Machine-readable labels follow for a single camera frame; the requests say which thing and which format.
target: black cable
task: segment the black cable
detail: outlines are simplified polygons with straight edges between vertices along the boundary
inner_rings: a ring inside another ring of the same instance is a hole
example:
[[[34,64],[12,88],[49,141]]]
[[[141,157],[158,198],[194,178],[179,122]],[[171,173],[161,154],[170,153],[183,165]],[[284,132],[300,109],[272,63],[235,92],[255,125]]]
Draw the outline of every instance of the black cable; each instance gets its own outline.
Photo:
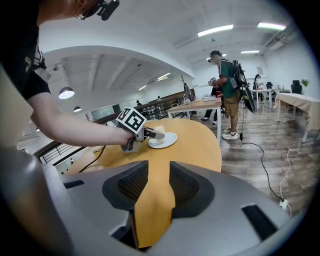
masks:
[[[89,163],[89,164],[87,164],[85,167],[83,167],[83,168],[81,169],[81,171],[79,171],[78,173],[82,173],[85,169],[87,169],[88,166],[90,166],[92,163],[94,163],[95,161],[97,161],[97,160],[99,159],[99,157],[101,157],[101,155],[102,155],[102,153],[104,152],[105,148],[106,148],[106,146],[103,146],[103,148],[102,148],[99,156],[98,156],[96,159],[94,159],[91,163]]]
[[[242,128],[241,128],[241,133],[240,133],[240,140],[241,140],[242,144],[255,145],[255,146],[259,147],[262,150],[263,155],[261,156],[261,164],[262,164],[262,167],[263,167],[263,169],[264,169],[264,171],[266,173],[266,176],[268,178],[268,186],[269,186],[270,190],[272,191],[272,193],[283,202],[284,199],[281,198],[280,196],[277,196],[276,193],[273,191],[273,189],[270,186],[269,173],[267,172],[267,169],[266,169],[266,167],[264,165],[264,160],[263,160],[263,158],[265,156],[265,151],[263,150],[263,148],[261,146],[255,144],[255,143],[243,142],[244,118],[245,118],[244,105],[242,105]]]

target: khaki shorts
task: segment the khaki shorts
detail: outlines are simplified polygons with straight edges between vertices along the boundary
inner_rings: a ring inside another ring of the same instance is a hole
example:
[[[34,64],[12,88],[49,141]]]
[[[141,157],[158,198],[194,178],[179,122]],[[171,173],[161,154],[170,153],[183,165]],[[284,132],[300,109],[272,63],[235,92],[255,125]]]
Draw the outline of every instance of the khaki shorts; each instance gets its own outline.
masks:
[[[237,90],[236,94],[230,98],[224,98],[225,115],[228,117],[235,117],[238,115],[240,91]]]

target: mesh panel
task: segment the mesh panel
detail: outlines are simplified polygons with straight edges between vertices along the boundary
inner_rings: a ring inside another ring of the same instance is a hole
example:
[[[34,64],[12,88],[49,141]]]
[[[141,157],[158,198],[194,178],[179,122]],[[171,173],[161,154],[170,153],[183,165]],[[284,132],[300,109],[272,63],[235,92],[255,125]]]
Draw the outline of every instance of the mesh panel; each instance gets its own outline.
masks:
[[[174,193],[176,206],[193,198],[199,191],[198,181],[173,165],[170,166],[169,183]]]
[[[148,182],[148,165],[144,165],[129,175],[119,179],[117,187],[120,193],[137,201]]]

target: round table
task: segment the round table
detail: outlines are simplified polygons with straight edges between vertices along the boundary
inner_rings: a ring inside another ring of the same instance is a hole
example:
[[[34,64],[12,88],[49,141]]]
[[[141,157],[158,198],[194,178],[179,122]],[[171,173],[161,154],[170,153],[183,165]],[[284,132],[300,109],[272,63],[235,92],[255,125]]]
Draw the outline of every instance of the round table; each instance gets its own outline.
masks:
[[[162,119],[145,123],[153,128],[163,125],[166,132],[177,134],[177,141],[166,148],[149,147],[146,139],[138,152],[124,153],[119,145],[106,146],[101,157],[84,172],[148,160],[148,182],[134,207],[139,247],[154,245],[171,224],[175,195],[169,184],[170,161],[183,162],[221,172],[221,150],[214,133],[203,124],[188,119]],[[67,175],[78,173],[99,152],[90,150],[80,156]]]

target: green t-shirt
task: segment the green t-shirt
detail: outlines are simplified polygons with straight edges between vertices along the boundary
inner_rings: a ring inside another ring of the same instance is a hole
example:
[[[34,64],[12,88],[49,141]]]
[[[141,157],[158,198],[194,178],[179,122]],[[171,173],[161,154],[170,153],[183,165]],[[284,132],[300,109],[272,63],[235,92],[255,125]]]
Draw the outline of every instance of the green t-shirt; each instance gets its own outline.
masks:
[[[228,81],[224,84],[221,84],[223,97],[231,98],[236,94],[236,90],[231,84],[230,78],[233,76],[233,65],[230,61],[222,59],[218,65],[219,77],[225,76],[228,78]]]

